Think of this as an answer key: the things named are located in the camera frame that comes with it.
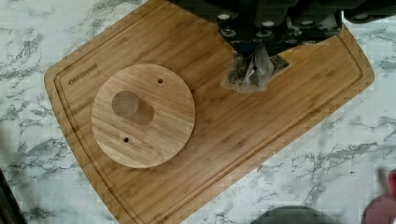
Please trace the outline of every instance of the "cutting board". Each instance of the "cutting board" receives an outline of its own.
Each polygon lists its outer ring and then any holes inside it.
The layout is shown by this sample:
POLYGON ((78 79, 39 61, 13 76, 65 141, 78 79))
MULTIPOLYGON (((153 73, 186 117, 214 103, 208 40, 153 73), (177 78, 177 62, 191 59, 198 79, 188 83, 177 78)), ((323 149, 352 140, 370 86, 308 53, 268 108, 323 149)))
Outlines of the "cutting board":
POLYGON ((164 0, 149 0, 51 67, 45 83, 79 165, 118 221, 179 223, 374 80, 346 28, 283 56, 291 67, 267 91, 226 90, 220 82, 233 50, 217 25, 164 0), (110 77, 143 63, 184 80, 195 103, 195 125, 173 159, 136 169, 113 161, 98 146, 92 104, 110 77))

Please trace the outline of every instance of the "wooden lid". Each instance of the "wooden lid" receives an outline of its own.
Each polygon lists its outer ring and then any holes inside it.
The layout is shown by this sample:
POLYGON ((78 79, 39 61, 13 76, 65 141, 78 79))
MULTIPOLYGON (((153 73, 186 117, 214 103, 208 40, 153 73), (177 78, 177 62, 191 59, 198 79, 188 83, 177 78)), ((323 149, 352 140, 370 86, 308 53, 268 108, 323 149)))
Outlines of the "wooden lid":
POLYGON ((92 106, 92 130, 114 161, 134 168, 174 157, 190 138, 195 106, 189 87, 154 64, 127 67, 109 78, 92 106))

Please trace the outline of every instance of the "wood grain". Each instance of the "wood grain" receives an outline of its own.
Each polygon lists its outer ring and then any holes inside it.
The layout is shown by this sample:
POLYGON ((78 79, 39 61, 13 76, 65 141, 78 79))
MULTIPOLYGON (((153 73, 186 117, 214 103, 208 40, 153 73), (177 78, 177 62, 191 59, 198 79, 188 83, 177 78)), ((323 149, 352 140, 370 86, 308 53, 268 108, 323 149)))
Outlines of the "wood grain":
POLYGON ((46 86, 80 166, 120 223, 179 223, 374 80, 347 29, 284 55, 291 67, 267 91, 225 90, 220 81, 233 51, 216 24, 166 1, 150 0, 53 66, 46 86), (100 87, 121 69, 141 63, 178 74, 189 86, 196 110, 186 146, 172 160, 149 169, 109 158, 96 143, 91 123, 100 87), (90 67, 94 69, 80 75, 90 67))
POLYGON ((187 143, 195 122, 189 87, 155 64, 120 70, 97 93, 92 130, 114 161, 149 168, 169 161, 187 143))

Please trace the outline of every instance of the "white marble surface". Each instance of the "white marble surface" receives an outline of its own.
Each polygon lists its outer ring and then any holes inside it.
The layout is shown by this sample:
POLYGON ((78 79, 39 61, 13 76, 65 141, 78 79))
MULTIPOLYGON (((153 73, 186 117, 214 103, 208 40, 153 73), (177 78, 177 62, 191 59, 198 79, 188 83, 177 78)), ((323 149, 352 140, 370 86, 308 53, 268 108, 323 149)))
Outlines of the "white marble surface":
MULTIPOLYGON (((117 223, 66 144, 43 77, 139 4, 0 0, 0 167, 29 223, 117 223)), ((184 223, 250 223, 295 204, 360 223, 396 168, 396 18, 347 26, 375 83, 184 223)))

